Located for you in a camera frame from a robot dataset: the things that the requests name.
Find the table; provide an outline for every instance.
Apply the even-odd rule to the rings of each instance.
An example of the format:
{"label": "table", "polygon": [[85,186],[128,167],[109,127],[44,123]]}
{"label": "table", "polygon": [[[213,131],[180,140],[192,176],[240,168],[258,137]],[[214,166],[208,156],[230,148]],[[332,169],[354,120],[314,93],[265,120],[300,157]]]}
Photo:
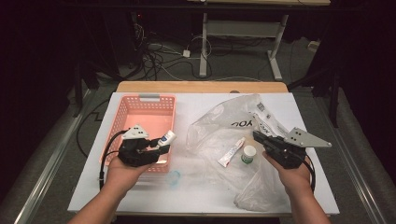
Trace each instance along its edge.
{"label": "table", "polygon": [[[276,118],[287,129],[304,129],[304,123],[291,93],[283,83],[238,82],[121,82],[110,100],[101,128],[82,171],[69,204],[68,211],[77,212],[99,191],[98,171],[102,149],[117,110],[119,99],[126,92],[172,92],[176,95],[176,121],[170,173],[177,171],[181,178],[176,186],[168,183],[168,174],[143,174],[134,188],[120,203],[117,215],[146,216],[205,216],[205,217],[281,217],[290,216],[290,210],[252,212],[233,204],[235,193],[225,189],[221,181],[210,183],[202,175],[203,161],[184,149],[188,124],[200,118],[214,105],[242,94],[260,93]],[[338,214],[327,178],[313,148],[308,148],[317,171],[316,197],[326,214]]]}
{"label": "table", "polygon": [[[208,3],[239,3],[282,6],[302,5],[305,7],[328,6],[330,4],[330,0],[207,0],[201,2],[205,2],[206,5]],[[207,56],[210,54],[210,52],[207,52],[206,47],[206,43],[208,43],[208,35],[274,37],[274,47],[272,50],[268,50],[267,54],[275,80],[281,81],[282,75],[280,74],[279,66],[277,65],[276,53],[279,49],[280,41],[282,40],[282,35],[285,31],[288,17],[289,15],[283,15],[280,22],[212,21],[207,18],[207,13],[204,13],[199,76],[206,77]]]}

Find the plastic bag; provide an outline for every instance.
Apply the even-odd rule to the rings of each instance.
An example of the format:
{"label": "plastic bag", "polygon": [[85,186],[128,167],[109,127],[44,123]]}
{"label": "plastic bag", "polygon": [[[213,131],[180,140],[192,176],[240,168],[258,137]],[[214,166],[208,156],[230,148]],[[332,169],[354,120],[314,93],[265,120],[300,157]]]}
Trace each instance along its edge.
{"label": "plastic bag", "polygon": [[277,170],[265,158],[260,161],[257,173],[242,192],[235,196],[233,203],[249,211],[288,213],[290,200],[277,177]]}
{"label": "plastic bag", "polygon": [[[203,172],[207,180],[225,183],[235,192],[234,203],[239,208],[263,212],[275,206],[290,209],[277,171],[262,156],[262,145],[253,139],[253,131],[258,130],[272,136],[288,133],[259,94],[239,96],[215,106],[195,121],[187,133],[186,149],[204,159]],[[239,149],[224,168],[218,159],[242,137],[246,138],[244,146],[257,149],[253,162],[243,163]]]}

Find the tabletop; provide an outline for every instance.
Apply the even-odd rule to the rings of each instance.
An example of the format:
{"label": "tabletop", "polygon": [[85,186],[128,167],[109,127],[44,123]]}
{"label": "tabletop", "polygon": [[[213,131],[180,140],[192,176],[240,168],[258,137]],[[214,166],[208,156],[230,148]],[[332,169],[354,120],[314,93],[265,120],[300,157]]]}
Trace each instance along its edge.
{"label": "tabletop", "polygon": [[[172,144],[170,170],[167,174],[144,173],[128,191],[117,209],[118,215],[146,216],[205,216],[205,217],[282,217],[290,216],[290,206],[270,208],[255,212],[235,206],[237,190],[230,188],[218,176],[213,176],[206,161],[186,150],[189,124],[198,120],[214,106],[241,95],[259,92],[265,106],[287,129],[304,129],[297,104],[284,84],[272,82],[121,82],[113,93],[102,125],[82,171],[68,211],[77,212],[99,191],[97,176],[99,158],[106,144],[106,136],[117,113],[120,99],[132,92],[174,94],[177,99],[174,132],[177,139]],[[316,197],[326,214],[338,214],[326,175],[316,151],[307,148],[307,154],[315,164],[317,173]]]}

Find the orange basket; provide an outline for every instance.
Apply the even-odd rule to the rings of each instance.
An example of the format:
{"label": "orange basket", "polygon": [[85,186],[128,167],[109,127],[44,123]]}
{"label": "orange basket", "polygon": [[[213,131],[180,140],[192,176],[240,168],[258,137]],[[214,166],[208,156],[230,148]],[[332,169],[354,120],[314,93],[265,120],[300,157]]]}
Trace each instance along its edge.
{"label": "orange basket", "polygon": [[[169,130],[173,131],[175,120],[175,95],[161,94],[128,94],[120,99],[119,108],[114,117],[110,133],[102,151],[99,162],[102,162],[106,145],[111,137],[119,131],[128,130],[139,124],[147,133],[148,139],[161,138]],[[118,151],[121,145],[121,137],[117,137],[111,144],[107,153]],[[159,162],[153,164],[148,172],[166,173],[169,172],[169,162],[171,150],[163,154],[158,159]],[[106,157],[105,165],[117,156],[118,153],[111,153]]]}

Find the white desk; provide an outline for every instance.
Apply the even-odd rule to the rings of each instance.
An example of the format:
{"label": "white desk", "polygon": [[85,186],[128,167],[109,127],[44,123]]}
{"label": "white desk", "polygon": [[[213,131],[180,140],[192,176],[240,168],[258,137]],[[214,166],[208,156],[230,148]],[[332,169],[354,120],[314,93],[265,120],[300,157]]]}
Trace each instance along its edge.
{"label": "white desk", "polygon": [[[105,146],[119,99],[123,94],[125,93],[117,92],[111,98],[68,211],[79,211],[99,191],[100,164],[98,159]],[[137,184],[120,203],[117,214],[206,217],[281,217],[290,215],[290,209],[259,213],[237,208],[233,204],[236,192],[224,188],[221,181],[208,182],[204,175],[205,163],[185,150],[186,134],[190,124],[213,106],[238,95],[240,93],[175,93],[177,105],[174,132],[177,134],[177,140],[172,145],[169,174],[177,172],[180,178],[175,184],[175,182],[169,181],[169,174],[148,173],[141,175]],[[261,94],[261,97],[286,128],[291,129],[297,126],[304,129],[303,120],[291,93],[265,93]],[[338,214],[338,207],[318,161],[318,156],[313,148],[309,148],[307,152],[317,171],[315,195],[326,214]]]}
{"label": "white desk", "polygon": [[[281,6],[303,6],[317,7],[328,6],[330,0],[206,0],[205,4],[261,4],[261,5],[281,5]],[[212,21],[204,13],[202,31],[202,49],[200,61],[200,77],[206,77],[207,66],[207,36],[208,35],[230,35],[230,36],[252,36],[252,37],[274,37],[275,42],[272,50],[268,50],[268,60],[271,65],[275,80],[282,80],[282,75],[276,61],[277,50],[282,40],[283,32],[286,28],[289,15],[283,15],[280,22],[263,21]]]}

